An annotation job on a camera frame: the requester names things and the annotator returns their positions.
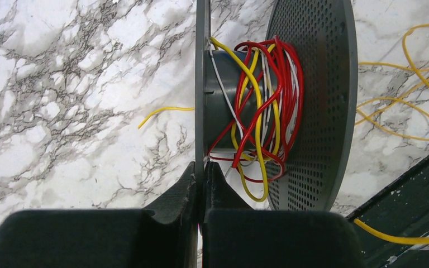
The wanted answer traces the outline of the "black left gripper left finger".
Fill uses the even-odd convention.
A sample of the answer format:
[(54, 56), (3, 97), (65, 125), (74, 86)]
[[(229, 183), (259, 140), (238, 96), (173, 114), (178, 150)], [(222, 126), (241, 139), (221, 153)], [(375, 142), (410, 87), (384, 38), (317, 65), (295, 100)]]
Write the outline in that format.
[(0, 267), (196, 267), (195, 164), (143, 208), (22, 210), (0, 225)]

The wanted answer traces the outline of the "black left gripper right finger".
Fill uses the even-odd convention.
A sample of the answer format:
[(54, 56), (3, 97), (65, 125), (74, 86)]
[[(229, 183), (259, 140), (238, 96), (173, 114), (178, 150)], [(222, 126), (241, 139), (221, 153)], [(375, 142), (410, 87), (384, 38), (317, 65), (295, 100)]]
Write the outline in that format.
[(204, 170), (203, 267), (365, 267), (352, 225), (330, 212), (255, 210), (217, 162)]

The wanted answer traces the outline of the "black cable spool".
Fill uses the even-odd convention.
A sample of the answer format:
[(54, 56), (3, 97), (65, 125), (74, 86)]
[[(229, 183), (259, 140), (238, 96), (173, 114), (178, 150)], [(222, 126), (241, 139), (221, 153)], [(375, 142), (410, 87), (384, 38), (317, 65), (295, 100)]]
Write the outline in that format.
[[(228, 123), (215, 93), (208, 59), (210, 1), (196, 1), (195, 178), (201, 183), (215, 128)], [(293, 45), (305, 77), (299, 134), (286, 161), (287, 173), (269, 183), (269, 203), (280, 210), (331, 209), (351, 148), (358, 91), (358, 56), (351, 1), (275, 1), (268, 39)]]

